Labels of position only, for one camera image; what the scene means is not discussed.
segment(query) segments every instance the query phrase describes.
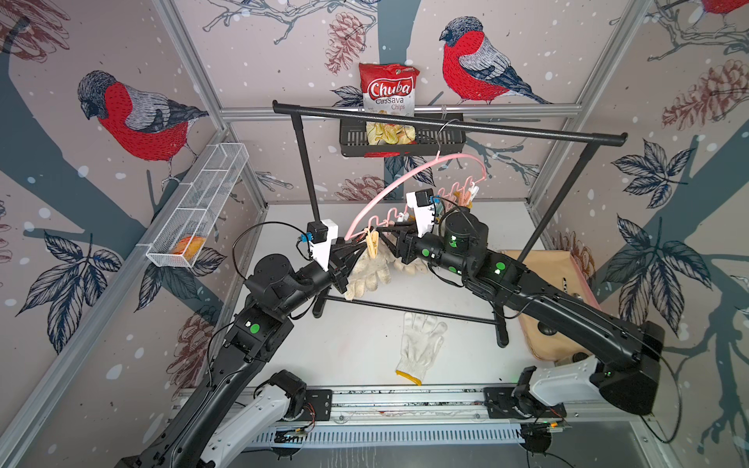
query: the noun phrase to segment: bullfinch illustration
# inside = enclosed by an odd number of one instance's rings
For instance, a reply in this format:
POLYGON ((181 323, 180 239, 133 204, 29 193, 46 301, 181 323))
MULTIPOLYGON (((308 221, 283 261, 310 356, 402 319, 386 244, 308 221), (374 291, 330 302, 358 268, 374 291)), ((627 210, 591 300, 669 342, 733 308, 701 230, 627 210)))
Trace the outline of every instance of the bullfinch illustration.
POLYGON ((518 76, 510 59, 496 50, 484 35, 484 25, 473 16, 461 16, 447 23, 440 40, 446 42, 442 74, 447 85, 466 100, 490 103, 498 96, 519 94, 549 104, 536 96, 518 76))
POLYGON ((187 133, 195 121, 208 115, 163 94, 138 91, 100 70, 83 77, 78 84, 78 99, 86 118, 96 116, 128 153, 169 164, 162 189, 170 180, 179 181, 172 177, 172 157, 187 146, 187 133))

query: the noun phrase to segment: bag of chips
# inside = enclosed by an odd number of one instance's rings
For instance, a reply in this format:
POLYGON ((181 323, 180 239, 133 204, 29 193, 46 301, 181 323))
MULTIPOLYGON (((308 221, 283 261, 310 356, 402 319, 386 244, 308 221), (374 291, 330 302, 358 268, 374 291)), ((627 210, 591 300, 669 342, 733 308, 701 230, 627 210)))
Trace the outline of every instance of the bag of chips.
MULTIPOLYGON (((416 68, 399 64, 359 64, 359 72, 365 111, 413 117, 419 76, 416 68)), ((416 139, 416 130, 410 125, 367 122, 366 128, 370 145, 408 145, 416 139)))

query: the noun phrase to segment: cable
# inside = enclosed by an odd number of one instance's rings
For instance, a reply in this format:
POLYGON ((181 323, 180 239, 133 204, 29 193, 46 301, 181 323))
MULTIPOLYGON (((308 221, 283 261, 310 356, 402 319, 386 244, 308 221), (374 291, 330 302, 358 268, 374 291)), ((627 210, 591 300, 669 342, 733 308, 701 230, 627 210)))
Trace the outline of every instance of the cable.
MULTIPOLYGON (((237 239, 231 245, 231 259, 234 262, 234 270, 242 278, 245 278, 245 275, 243 275, 239 271, 239 267, 237 266, 237 256, 235 255, 234 250, 237 248, 237 244, 239 243, 239 240, 242 237, 246 236, 247 233, 249 233, 252 229, 259 228, 260 226, 263 226, 263 225, 266 225, 266 224, 280 224, 280 225, 288 226, 289 228, 296 229, 297 231, 299 231, 300 233, 302 233, 302 237, 306 237, 307 236, 307 233, 304 232, 304 231, 302 231, 301 229, 299 229, 297 226, 288 224, 287 222, 283 222, 283 221, 265 221, 265 222, 259 222, 258 224, 254 225, 254 226, 250 226, 249 228, 245 229, 245 231, 242 234, 240 234, 239 236, 237 236, 237 239)), ((309 248, 309 242, 307 243, 307 253, 309 254, 309 257, 312 257, 312 250, 309 248)))
POLYGON ((426 267, 427 267, 427 268, 429 268, 429 271, 431 271, 433 275, 435 275, 436 277, 438 277, 438 279, 439 279, 439 280, 441 280, 442 282, 445 282, 445 283, 447 283, 448 285, 451 285, 451 286, 455 286, 456 288, 462 288, 462 287, 464 287, 464 286, 465 286, 465 285, 459 285, 459 284, 458 284, 458 283, 456 283, 456 282, 452 282, 452 281, 450 281, 449 279, 445 279, 445 278, 443 278, 442 276, 439 276, 438 274, 436 274, 436 273, 434 272, 434 270, 433 270, 433 269, 431 268, 431 265, 430 265, 430 264, 426 264, 426 267))
MULTIPOLYGON (((579 306, 583 306, 583 307, 584 307, 585 309, 588 309, 588 310, 589 310, 589 311, 591 311, 591 312, 595 312, 596 314, 600 313, 600 311, 598 311, 598 310, 596 310, 596 309, 594 309, 594 308, 592 308, 592 307, 588 306, 588 305, 587 305, 586 303, 582 303, 582 302, 579 302, 579 301, 573 301, 573 300, 567 299, 566 297, 560 297, 559 299, 561 299, 561 300, 565 300, 565 301, 567 301, 567 302, 569 302, 569 303, 574 303, 574 304, 578 304, 579 306)), ((566 307, 564 307, 564 306, 562 306, 562 307, 563 307, 564 309, 566 309, 566 310, 567 310, 568 312, 572 312, 573 314, 576 314, 576 315, 577 315, 578 317, 580 317, 580 318, 583 318, 583 319, 586 319, 586 320, 587 320, 587 318, 586 318, 586 317, 583 317, 582 315, 579 315, 579 314, 578 314, 577 312, 573 311, 572 309, 566 308, 566 307)), ((648 349, 650 349, 650 350, 651 350, 651 351, 652 351, 652 352, 653 352, 653 353, 654 353, 654 354, 655 354, 656 356, 658 356, 658 358, 659 358, 659 359, 660 359, 661 361, 663 361, 663 363, 664 363, 664 364, 666 365, 666 368, 668 368, 668 371, 669 371, 669 373, 671 374, 671 378, 673 379, 673 384, 674 384, 674 386, 676 386, 676 397, 677 397, 677 398, 679 399, 679 411, 678 411, 678 413, 676 414, 676 424, 674 425, 674 428, 673 428, 673 434, 671 434, 671 437, 669 437, 668 439, 665 439, 665 440, 664 440, 664 439, 661 439, 661 437, 660 437, 660 436, 658 436, 658 435, 657 435, 657 434, 656 434, 656 433, 655 433, 655 432, 654 432, 654 431, 652 430, 652 428, 651 428, 651 427, 650 427, 650 425, 649 425, 649 424, 647 423, 647 421, 645 420, 645 418, 643 418, 642 416, 640 416, 640 419, 642 419, 642 421, 643 421, 643 424, 645 425, 645 427, 646 427, 646 428, 648 428, 648 431, 650 431, 650 433, 651 433, 651 434, 653 434, 653 436, 654 436, 654 437, 655 437, 656 439, 658 439, 658 441, 659 441, 659 442, 661 442, 661 443, 666 443, 666 444, 668 444, 668 443, 672 443, 672 442, 673 442, 673 441, 675 440, 675 438, 676 438, 676 435, 677 435, 677 434, 678 434, 678 432, 679 432, 679 428, 680 428, 680 427, 681 427, 681 425, 682 425, 682 414, 683 414, 683 406, 684 406, 684 401, 683 401, 683 399, 682 399, 682 390, 681 390, 681 389, 679 388, 679 379, 677 379, 677 378, 676 378, 676 372, 674 372, 674 371, 673 371, 673 368, 671 367, 671 364, 669 364, 669 362, 668 362, 668 361, 667 361, 667 360, 666 360, 666 359, 665 359, 665 358, 663 357, 663 355, 662 355, 661 353, 659 353, 658 351, 656 351, 655 349, 653 349, 653 347, 652 347, 652 346, 650 346, 649 344, 647 344, 647 343, 646 343, 646 342, 644 342, 643 340, 639 339, 639 338, 638 338, 637 336, 634 336, 634 335, 632 335, 632 334, 631 334, 631 333, 629 333, 629 332, 628 332, 627 330, 625 330, 625 329, 623 329, 622 327, 620 327, 620 326, 616 325, 615 323, 612 323, 611 325, 612 325, 612 326, 614 326, 614 327, 616 327, 617 329, 619 329, 619 331, 620 331, 620 332, 624 332, 624 333, 627 333, 627 335, 628 335, 628 336, 630 336, 630 337, 631 337, 632 339, 634 339, 635 341, 639 342, 639 343, 640 343, 641 345, 643 345, 644 347, 647 347, 648 349)))
POLYGON ((302 312, 301 314, 297 315, 296 317, 292 317, 291 315, 289 315, 288 317, 290 319, 292 319, 292 320, 299 320, 299 319, 301 319, 302 317, 304 317, 304 314, 306 314, 307 312, 309 312, 309 310, 312 308, 312 306, 315 304, 315 302, 317 300, 318 300, 318 297, 315 296, 315 298, 312 299, 312 302, 309 303, 309 306, 307 306, 307 309, 304 309, 304 312, 302 312))

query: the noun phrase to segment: white wire basket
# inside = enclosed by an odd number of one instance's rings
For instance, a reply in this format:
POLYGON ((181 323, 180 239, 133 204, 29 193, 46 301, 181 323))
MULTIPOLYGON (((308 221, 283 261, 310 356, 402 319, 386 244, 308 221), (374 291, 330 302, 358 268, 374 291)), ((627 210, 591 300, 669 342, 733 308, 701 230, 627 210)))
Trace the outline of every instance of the white wire basket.
POLYGON ((146 254, 157 267, 192 268, 247 158, 241 143, 216 145, 146 254))

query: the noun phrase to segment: white glove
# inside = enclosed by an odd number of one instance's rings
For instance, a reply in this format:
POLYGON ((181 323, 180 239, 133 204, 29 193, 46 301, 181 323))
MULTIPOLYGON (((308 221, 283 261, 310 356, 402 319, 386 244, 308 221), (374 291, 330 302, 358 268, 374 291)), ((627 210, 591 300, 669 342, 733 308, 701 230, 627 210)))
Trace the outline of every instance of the white glove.
POLYGON ((377 256, 372 258, 366 250, 359 257, 351 274, 348 276, 348 286, 343 297, 352 300, 364 295, 364 289, 377 290, 377 278, 384 284, 390 283, 390 270, 387 264, 395 260, 390 250, 382 245, 377 249, 377 256))
POLYGON ((403 314, 403 339, 401 340, 401 361, 395 373, 406 377, 416 385, 421 385, 427 369, 440 352, 447 331, 447 323, 437 323, 434 315, 403 314))
POLYGON ((409 275, 415 275, 416 272, 429 273, 429 270, 426 267, 426 262, 424 262, 421 258, 417 258, 408 265, 403 263, 400 258, 396 258, 395 263, 393 263, 392 265, 397 271, 405 271, 409 275))

